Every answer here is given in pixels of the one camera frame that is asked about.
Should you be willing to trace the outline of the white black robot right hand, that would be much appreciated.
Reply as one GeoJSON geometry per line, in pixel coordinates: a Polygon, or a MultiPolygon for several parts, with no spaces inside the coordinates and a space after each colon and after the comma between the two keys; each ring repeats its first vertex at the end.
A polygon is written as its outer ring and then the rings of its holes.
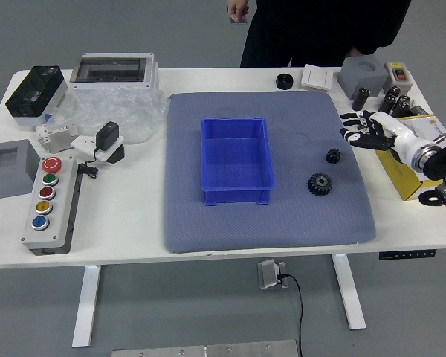
{"type": "Polygon", "coordinates": [[[350,112],[340,116],[343,138],[352,146],[379,151],[392,150],[402,164],[415,167],[413,159],[427,142],[386,112],[350,112]]]}

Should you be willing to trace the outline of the person's right hand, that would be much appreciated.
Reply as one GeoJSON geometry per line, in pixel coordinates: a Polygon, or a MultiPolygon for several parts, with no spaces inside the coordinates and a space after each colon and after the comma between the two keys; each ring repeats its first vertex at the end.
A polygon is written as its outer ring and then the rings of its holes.
{"type": "Polygon", "coordinates": [[[242,23],[246,20],[249,11],[248,0],[228,0],[227,13],[235,23],[242,23]]]}

